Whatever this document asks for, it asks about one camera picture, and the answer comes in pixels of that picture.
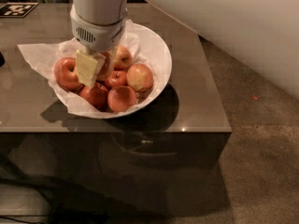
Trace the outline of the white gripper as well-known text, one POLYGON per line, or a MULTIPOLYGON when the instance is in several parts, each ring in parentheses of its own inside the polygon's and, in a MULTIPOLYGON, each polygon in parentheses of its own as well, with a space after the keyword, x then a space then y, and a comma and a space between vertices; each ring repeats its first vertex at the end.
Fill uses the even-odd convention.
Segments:
MULTIPOLYGON (((79 7, 73 5, 70 12, 74 38, 84 47, 104 52, 116 46, 124 33, 127 9, 125 4, 118 7, 79 7)), ((78 81, 92 88, 97 75, 103 68, 106 57, 100 53, 76 52, 78 81)))

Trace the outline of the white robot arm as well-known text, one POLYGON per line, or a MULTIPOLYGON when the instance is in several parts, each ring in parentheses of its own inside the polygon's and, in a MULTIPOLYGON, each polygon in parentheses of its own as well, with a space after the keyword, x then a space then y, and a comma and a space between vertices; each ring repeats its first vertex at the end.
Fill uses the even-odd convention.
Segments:
MULTIPOLYGON (((299 0, 145 0, 299 98, 299 0)), ((107 51, 120 37, 126 0, 73 0, 72 22, 99 39, 83 45, 107 51)))

